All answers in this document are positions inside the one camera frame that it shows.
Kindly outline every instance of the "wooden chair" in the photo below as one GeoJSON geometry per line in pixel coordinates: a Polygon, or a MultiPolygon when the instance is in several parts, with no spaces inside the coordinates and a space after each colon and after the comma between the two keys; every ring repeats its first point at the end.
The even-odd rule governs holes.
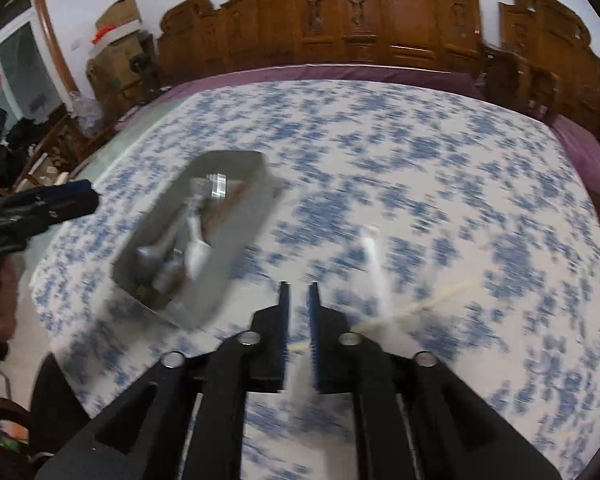
{"type": "Polygon", "coordinates": [[[560,78],[532,66],[520,54],[480,45],[484,60],[478,82],[484,98],[493,104],[551,124],[561,102],[560,78]]]}
{"type": "Polygon", "coordinates": [[[575,12],[558,0],[500,3],[500,40],[504,50],[525,57],[531,67],[542,71],[536,78],[538,88],[557,84],[556,114],[600,137],[600,58],[575,12]]]}
{"type": "Polygon", "coordinates": [[[12,190],[22,190],[23,187],[26,187],[26,184],[23,184],[25,180],[33,186],[44,186],[43,182],[34,174],[41,158],[48,157],[54,167],[58,169],[59,176],[64,173],[69,174],[109,142],[115,134],[115,129],[109,125],[93,136],[87,137],[80,132],[75,121],[69,115],[65,115],[36,146],[12,190]]]}
{"type": "Polygon", "coordinates": [[[12,189],[21,189],[23,180],[28,180],[33,186],[43,185],[33,174],[43,157],[48,157],[52,161],[58,168],[58,173],[71,171],[86,158],[88,142],[89,139],[80,133],[74,120],[69,115],[65,115],[36,146],[12,189]]]}

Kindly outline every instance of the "window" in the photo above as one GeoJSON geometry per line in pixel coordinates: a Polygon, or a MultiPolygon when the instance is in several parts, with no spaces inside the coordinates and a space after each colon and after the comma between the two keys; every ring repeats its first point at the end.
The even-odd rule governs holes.
{"type": "Polygon", "coordinates": [[[33,8],[0,30],[0,78],[0,108],[8,114],[5,132],[22,117],[43,123],[53,110],[69,101],[33,8]]]}

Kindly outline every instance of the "glass door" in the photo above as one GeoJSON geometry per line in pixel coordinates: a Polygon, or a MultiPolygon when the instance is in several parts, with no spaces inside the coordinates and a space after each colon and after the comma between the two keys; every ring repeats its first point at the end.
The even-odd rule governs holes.
{"type": "Polygon", "coordinates": [[[29,23],[0,44],[0,63],[22,117],[43,123],[62,104],[29,23]]]}
{"type": "Polygon", "coordinates": [[[21,118],[43,123],[63,99],[36,44],[31,9],[0,30],[0,108],[5,133],[21,118]]]}

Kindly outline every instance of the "black cloth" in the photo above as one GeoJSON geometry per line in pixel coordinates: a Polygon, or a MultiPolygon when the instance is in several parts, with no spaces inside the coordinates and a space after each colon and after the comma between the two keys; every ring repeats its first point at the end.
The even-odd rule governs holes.
{"type": "Polygon", "coordinates": [[[5,136],[7,146],[0,145],[0,187],[11,189],[29,160],[29,148],[46,135],[46,128],[31,119],[21,118],[5,136]]]}
{"type": "MultiPolygon", "coordinates": [[[[90,418],[75,398],[58,362],[44,359],[31,396],[29,455],[58,452],[90,418]]],[[[0,480],[30,480],[35,475],[24,455],[0,447],[0,480]]]]}
{"type": "Polygon", "coordinates": [[[91,420],[75,398],[53,354],[46,356],[31,395],[29,449],[56,453],[91,420]]]}

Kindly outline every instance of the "black object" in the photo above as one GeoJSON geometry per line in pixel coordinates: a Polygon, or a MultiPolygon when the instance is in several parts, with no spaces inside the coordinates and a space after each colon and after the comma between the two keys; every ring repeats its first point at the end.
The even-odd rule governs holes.
{"type": "MultiPolygon", "coordinates": [[[[289,289],[215,352],[165,354],[39,471],[38,480],[238,480],[247,392],[283,384],[289,289]],[[192,438],[187,428],[202,393],[192,438]]],[[[432,354],[387,354],[308,297],[319,393],[350,392],[360,480],[558,480],[554,467],[432,354]]]]}
{"type": "Polygon", "coordinates": [[[136,54],[129,60],[129,70],[135,74],[144,72],[151,65],[151,57],[144,52],[142,54],[136,54]]]}
{"type": "MultiPolygon", "coordinates": [[[[0,268],[7,254],[23,251],[29,239],[49,226],[93,213],[98,194],[88,180],[36,187],[0,198],[0,268]]],[[[7,347],[0,343],[0,361],[7,347]]]]}
{"type": "Polygon", "coordinates": [[[165,354],[49,460],[41,480],[175,478],[196,396],[204,393],[183,478],[239,479],[247,392],[275,393],[285,368],[289,288],[251,329],[211,354],[165,354]]]}
{"type": "Polygon", "coordinates": [[[394,356],[349,332],[344,314],[320,305],[317,283],[309,314],[318,392],[352,395],[360,480],[560,479],[433,354],[394,356]]]}
{"type": "Polygon", "coordinates": [[[57,453],[91,421],[53,354],[47,354],[40,365],[29,413],[30,456],[57,453]]]}
{"type": "Polygon", "coordinates": [[[29,158],[27,150],[12,152],[7,146],[0,145],[0,187],[11,189],[29,158]]]}
{"type": "Polygon", "coordinates": [[[46,128],[42,124],[36,124],[31,119],[23,117],[11,127],[4,140],[7,141],[9,149],[16,152],[32,144],[36,145],[45,138],[45,135],[46,128]]]}

